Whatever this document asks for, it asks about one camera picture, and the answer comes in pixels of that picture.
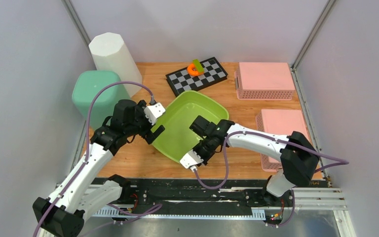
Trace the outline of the large white container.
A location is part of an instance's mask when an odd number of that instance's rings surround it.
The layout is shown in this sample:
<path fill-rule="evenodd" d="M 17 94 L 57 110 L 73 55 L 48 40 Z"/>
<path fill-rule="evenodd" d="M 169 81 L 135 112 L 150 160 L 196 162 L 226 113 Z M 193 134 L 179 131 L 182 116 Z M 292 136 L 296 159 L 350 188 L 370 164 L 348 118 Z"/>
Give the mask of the large white container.
<path fill-rule="evenodd" d="M 97 35 L 88 47 L 97 70 L 112 71 L 121 81 L 142 83 L 142 75 L 121 35 Z"/>

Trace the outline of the pink perforated basket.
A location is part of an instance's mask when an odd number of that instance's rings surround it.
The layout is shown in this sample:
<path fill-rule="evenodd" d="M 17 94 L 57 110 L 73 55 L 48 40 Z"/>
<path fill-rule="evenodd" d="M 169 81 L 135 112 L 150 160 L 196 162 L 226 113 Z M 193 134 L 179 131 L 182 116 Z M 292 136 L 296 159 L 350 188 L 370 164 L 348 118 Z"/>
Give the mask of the pink perforated basket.
<path fill-rule="evenodd" d="M 311 141 L 301 110 L 262 109 L 255 117 L 257 130 L 270 134 L 290 135 L 302 133 Z"/>
<path fill-rule="evenodd" d="M 288 63 L 240 62 L 234 78 L 240 100 L 292 100 L 295 92 Z"/>

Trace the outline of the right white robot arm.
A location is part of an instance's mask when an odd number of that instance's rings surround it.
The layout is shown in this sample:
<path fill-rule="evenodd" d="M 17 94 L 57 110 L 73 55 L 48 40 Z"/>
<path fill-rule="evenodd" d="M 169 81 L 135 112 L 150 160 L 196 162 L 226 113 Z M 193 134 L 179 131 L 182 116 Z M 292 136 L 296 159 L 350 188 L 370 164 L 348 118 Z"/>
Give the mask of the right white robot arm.
<path fill-rule="evenodd" d="M 206 164 L 217 148 L 222 151 L 227 147 L 243 148 L 279 161 L 281 169 L 263 187 L 262 199 L 268 206 L 275 206 L 288 190 L 308 186 L 319 162 L 317 151 L 297 131 L 290 135 L 276 135 L 226 119 L 213 123 L 202 116 L 198 116 L 189 128 L 200 141 L 183 155 L 180 164 L 192 172 Z"/>

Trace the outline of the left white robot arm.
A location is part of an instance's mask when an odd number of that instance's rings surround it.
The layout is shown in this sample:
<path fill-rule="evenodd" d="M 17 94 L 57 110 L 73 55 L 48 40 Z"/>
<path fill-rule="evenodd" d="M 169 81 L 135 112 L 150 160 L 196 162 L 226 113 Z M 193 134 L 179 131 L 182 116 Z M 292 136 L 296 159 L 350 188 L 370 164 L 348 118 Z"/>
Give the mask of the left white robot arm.
<path fill-rule="evenodd" d="M 56 237 L 76 237 L 84 223 L 107 204 L 128 203 L 132 196 L 131 183 L 117 174 L 93 192 L 86 195 L 85 191 L 108 161 L 129 143 L 129 137 L 139 135 L 151 144 L 165 130 L 161 125 L 151 131 L 164 113 L 161 103 L 147 105 L 144 100 L 138 103 L 119 100 L 113 115 L 106 117 L 95 130 L 86 152 L 67 178 L 49 197 L 39 197 L 34 202 L 33 210 L 41 228 Z"/>

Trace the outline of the green plastic bin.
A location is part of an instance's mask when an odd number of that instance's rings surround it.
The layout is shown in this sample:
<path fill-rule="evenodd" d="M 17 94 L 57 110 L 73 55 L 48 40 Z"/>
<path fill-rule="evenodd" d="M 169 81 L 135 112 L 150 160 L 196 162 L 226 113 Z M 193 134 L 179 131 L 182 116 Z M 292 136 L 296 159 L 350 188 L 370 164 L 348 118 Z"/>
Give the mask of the green plastic bin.
<path fill-rule="evenodd" d="M 105 86 L 119 81 L 120 77 L 115 72 L 83 72 L 76 81 L 72 101 L 80 113 L 87 118 L 89 106 L 95 95 Z M 113 114 L 115 105 L 121 99 L 130 99 L 123 84 L 105 90 L 92 107 L 89 126 L 94 130 L 101 127 L 106 117 Z"/>

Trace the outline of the green plastic tray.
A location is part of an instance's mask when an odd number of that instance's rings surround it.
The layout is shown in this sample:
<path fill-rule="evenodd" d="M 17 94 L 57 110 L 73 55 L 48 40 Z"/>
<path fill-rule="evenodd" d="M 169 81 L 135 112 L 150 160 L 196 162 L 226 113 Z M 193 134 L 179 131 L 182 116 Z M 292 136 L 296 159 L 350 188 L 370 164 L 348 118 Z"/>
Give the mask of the green plastic tray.
<path fill-rule="evenodd" d="M 164 131 L 152 145 L 160 153 L 179 163 L 200 140 L 200 137 L 190 130 L 190 125 L 198 116 L 214 123 L 229 119 L 227 109 L 217 101 L 197 91 L 185 91 L 176 97 L 167 106 L 166 112 L 157 119 L 152 132 L 161 125 Z"/>

